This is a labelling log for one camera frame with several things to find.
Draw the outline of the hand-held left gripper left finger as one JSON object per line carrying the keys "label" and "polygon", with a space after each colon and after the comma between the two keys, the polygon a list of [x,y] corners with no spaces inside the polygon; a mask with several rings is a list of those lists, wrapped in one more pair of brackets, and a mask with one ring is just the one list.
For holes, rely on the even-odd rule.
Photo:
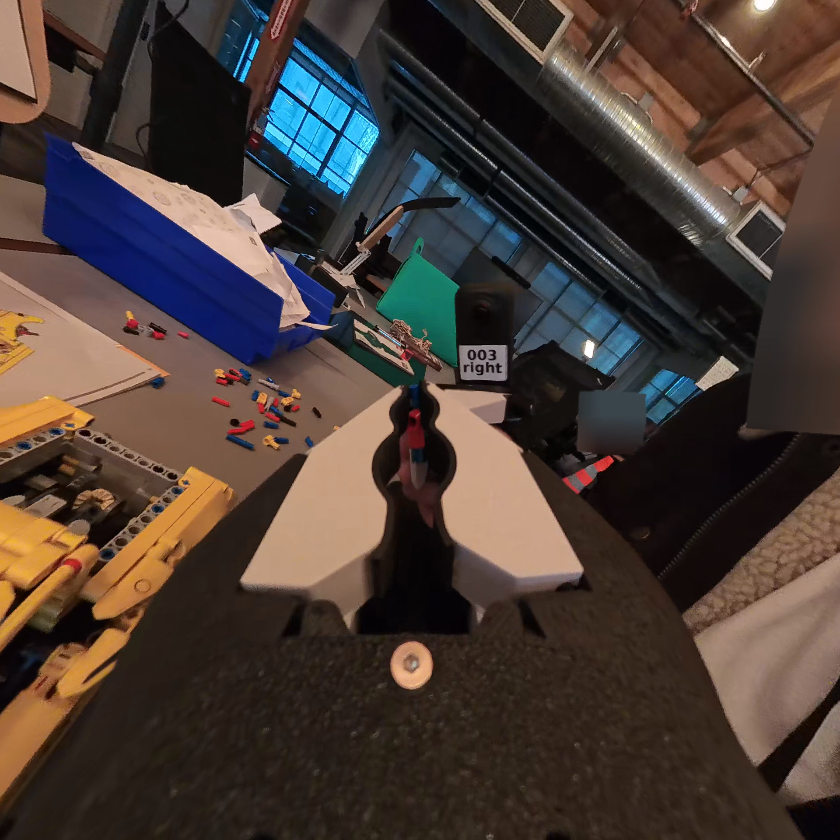
{"label": "hand-held left gripper left finger", "polygon": [[402,393],[392,389],[304,458],[242,573],[245,591],[328,601],[345,617],[369,600],[368,559],[382,541],[387,514],[373,460],[394,432],[390,411]]}

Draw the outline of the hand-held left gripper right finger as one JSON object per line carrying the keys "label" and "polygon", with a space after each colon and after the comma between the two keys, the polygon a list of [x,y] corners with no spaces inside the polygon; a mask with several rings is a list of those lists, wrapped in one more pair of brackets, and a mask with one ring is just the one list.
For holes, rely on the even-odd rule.
{"label": "hand-held left gripper right finger", "polygon": [[453,586],[476,620],[497,602],[581,583],[584,569],[520,447],[434,384],[434,430],[454,455],[440,511],[454,545]]}

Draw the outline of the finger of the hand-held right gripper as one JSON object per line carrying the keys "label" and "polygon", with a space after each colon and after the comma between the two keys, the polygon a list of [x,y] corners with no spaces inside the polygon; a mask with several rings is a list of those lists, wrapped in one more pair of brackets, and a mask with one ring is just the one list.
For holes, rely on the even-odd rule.
{"label": "finger of the hand-held right gripper", "polygon": [[490,391],[453,391],[453,398],[466,406],[489,425],[500,425],[506,419],[508,394]]}

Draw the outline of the pile of small coloured pins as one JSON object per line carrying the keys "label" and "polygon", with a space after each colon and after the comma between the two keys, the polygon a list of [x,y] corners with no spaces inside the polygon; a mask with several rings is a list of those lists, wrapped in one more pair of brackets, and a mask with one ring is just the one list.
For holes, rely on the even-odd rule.
{"label": "pile of small coloured pins", "polygon": [[168,466],[195,466],[215,476],[245,461],[242,447],[226,442],[237,425],[259,452],[268,434],[290,439],[284,454],[305,451],[353,414],[352,382],[326,362],[323,340],[269,360],[247,364],[135,295],[110,303],[108,330],[143,359],[168,372],[161,388],[149,385],[99,401],[97,429]]}

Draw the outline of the wooden metal jointed arm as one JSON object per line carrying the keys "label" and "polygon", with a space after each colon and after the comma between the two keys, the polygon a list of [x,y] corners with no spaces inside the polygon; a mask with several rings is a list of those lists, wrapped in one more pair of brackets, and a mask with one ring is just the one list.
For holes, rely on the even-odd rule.
{"label": "wooden metal jointed arm", "polygon": [[322,264],[327,274],[345,289],[357,289],[355,272],[361,268],[364,262],[371,257],[371,252],[377,246],[384,236],[388,235],[390,231],[396,226],[403,216],[409,212],[420,211],[424,209],[441,209],[454,207],[460,202],[460,199],[455,196],[445,197],[427,197],[417,198],[410,201],[405,201],[396,205],[383,219],[373,226],[371,231],[366,234],[361,241],[355,243],[357,255],[341,269],[335,269],[332,266]]}

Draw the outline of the person's right hand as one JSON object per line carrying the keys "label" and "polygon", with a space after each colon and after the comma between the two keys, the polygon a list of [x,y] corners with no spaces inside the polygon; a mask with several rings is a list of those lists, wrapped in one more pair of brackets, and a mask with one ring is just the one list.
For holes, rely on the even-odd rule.
{"label": "person's right hand", "polygon": [[402,485],[402,493],[406,499],[415,503],[420,517],[432,529],[434,527],[435,511],[438,504],[439,483],[429,471],[423,485],[420,487],[414,486],[407,432],[404,432],[400,436],[399,444],[401,462],[396,476]]}

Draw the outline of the green plastic board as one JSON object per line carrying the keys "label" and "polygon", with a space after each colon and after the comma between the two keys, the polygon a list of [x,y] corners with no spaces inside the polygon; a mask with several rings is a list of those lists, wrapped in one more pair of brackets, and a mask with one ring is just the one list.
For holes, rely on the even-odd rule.
{"label": "green plastic board", "polygon": [[433,348],[441,351],[455,345],[458,286],[425,259],[424,246],[423,238],[415,241],[376,310],[392,322],[403,321],[412,331],[425,330]]}

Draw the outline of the small tan toy model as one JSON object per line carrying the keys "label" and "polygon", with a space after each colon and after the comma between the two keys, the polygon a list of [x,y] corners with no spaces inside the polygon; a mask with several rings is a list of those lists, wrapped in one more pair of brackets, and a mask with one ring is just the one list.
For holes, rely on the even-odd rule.
{"label": "small tan toy model", "polygon": [[405,375],[413,375],[414,361],[437,372],[443,368],[440,359],[432,352],[427,331],[423,331],[422,338],[417,338],[402,320],[393,321],[389,329],[384,330],[354,318],[353,341]]}

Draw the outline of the tall paned window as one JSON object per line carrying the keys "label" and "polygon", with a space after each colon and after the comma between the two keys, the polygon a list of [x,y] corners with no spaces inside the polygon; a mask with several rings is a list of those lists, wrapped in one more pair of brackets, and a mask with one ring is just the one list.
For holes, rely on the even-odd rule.
{"label": "tall paned window", "polygon": [[[538,300],[535,312],[516,335],[518,353],[555,341],[563,350],[617,384],[646,398],[647,417],[656,424],[675,415],[700,393],[694,380],[656,361],[658,346],[629,304],[585,260],[557,241],[539,222],[521,212],[508,196],[489,198],[441,169],[420,150],[411,150],[381,205],[400,200],[457,196],[451,208],[409,213],[392,234],[391,253],[404,261],[415,241],[423,238],[424,257],[451,280],[474,249],[497,257],[522,277]],[[596,343],[594,358],[582,353],[584,341]]]}

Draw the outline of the orange striped cone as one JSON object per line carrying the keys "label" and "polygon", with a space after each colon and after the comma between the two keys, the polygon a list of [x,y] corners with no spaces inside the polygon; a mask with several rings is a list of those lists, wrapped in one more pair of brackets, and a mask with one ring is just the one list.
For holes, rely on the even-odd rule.
{"label": "orange striped cone", "polygon": [[579,469],[562,478],[562,481],[573,493],[580,496],[594,486],[601,473],[622,461],[624,457],[620,455],[596,455],[588,458]]}

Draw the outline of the white paper note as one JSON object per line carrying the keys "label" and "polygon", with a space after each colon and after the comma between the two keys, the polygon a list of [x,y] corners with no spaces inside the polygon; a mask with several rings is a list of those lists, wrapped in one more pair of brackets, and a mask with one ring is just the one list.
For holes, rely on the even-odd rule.
{"label": "white paper note", "polygon": [[731,379],[737,373],[739,373],[739,367],[722,355],[696,380],[696,388],[703,392],[708,391],[711,387]]}

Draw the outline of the large paned window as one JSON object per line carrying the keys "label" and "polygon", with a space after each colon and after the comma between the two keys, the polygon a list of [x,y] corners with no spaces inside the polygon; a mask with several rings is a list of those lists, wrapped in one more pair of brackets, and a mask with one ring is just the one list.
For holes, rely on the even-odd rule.
{"label": "large paned window", "polygon": [[301,2],[234,2],[217,52],[220,64],[246,82],[264,35],[288,44],[288,57],[267,71],[254,125],[259,150],[246,157],[290,184],[320,182],[344,199],[367,163],[379,123],[357,65],[382,2],[309,2],[294,36],[291,14]]}

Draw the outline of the yellow toy car model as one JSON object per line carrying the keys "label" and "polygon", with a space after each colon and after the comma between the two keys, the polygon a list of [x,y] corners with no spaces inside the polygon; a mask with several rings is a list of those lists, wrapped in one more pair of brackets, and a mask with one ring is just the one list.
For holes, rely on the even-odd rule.
{"label": "yellow toy car model", "polygon": [[223,481],[92,422],[52,395],[1,412],[2,816],[235,504]]}

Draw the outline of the white air vent grille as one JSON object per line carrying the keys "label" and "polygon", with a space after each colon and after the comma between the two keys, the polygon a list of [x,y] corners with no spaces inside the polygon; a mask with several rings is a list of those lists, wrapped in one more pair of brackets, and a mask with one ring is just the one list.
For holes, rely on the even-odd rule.
{"label": "white air vent grille", "polygon": [[574,20],[561,1],[477,1],[482,10],[540,65],[551,56]]}
{"label": "white air vent grille", "polygon": [[766,280],[771,280],[786,222],[761,200],[743,209],[744,214],[727,234],[726,241]]}

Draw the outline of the blue plastic bin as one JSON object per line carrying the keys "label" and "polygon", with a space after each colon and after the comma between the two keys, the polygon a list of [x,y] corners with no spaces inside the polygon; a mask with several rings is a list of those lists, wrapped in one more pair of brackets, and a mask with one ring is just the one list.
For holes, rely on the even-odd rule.
{"label": "blue plastic bin", "polygon": [[280,294],[50,134],[43,231],[247,364],[296,350],[330,329],[334,295],[293,264],[279,259],[309,315],[282,329]]}

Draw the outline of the crumpled white printed bags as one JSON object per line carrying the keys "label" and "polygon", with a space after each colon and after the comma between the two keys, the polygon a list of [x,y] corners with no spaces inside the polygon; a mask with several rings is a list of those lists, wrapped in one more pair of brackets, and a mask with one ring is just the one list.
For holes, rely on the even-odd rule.
{"label": "crumpled white printed bags", "polygon": [[277,293],[284,303],[280,331],[301,324],[321,332],[329,329],[329,325],[316,323],[289,271],[262,241],[250,212],[256,211],[258,219],[270,213],[259,204],[255,194],[231,207],[222,207],[212,198],[186,185],[167,182],[157,175],[91,151],[77,142],[73,142],[72,146],[85,162],[112,182]]}

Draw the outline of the open instruction booklet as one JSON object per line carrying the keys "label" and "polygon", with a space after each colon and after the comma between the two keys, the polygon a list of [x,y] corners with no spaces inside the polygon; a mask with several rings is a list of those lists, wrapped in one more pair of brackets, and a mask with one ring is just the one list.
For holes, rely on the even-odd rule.
{"label": "open instruction booklet", "polygon": [[1,344],[2,408],[46,396],[81,407],[167,376],[6,274]]}

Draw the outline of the black panel screen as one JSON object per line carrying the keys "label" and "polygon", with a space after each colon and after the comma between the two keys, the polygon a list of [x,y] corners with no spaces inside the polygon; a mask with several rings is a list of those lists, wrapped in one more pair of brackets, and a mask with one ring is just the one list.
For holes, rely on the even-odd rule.
{"label": "black panel screen", "polygon": [[220,206],[237,203],[249,90],[176,21],[165,2],[154,10],[150,59],[150,171]]}

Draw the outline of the white printed instruction sheet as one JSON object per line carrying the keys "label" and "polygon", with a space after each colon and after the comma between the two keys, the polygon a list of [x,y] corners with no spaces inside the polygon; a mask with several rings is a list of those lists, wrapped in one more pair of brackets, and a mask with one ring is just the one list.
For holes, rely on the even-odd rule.
{"label": "white printed instruction sheet", "polygon": [[35,72],[19,1],[1,1],[1,86],[28,102],[37,99]]}

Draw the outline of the silver ventilation duct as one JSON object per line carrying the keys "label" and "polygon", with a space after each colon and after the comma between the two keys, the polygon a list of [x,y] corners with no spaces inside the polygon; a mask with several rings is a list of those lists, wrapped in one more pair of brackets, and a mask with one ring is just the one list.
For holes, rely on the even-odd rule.
{"label": "silver ventilation duct", "polygon": [[598,71],[561,41],[535,95],[583,146],[693,245],[725,238],[739,205]]}

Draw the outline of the black metal post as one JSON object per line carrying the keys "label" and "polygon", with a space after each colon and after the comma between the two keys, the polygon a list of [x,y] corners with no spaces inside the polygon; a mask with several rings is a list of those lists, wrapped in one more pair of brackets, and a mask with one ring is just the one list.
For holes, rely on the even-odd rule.
{"label": "black metal post", "polygon": [[93,78],[79,142],[102,151],[119,108],[123,81],[137,45],[149,1],[122,1],[102,67]]}

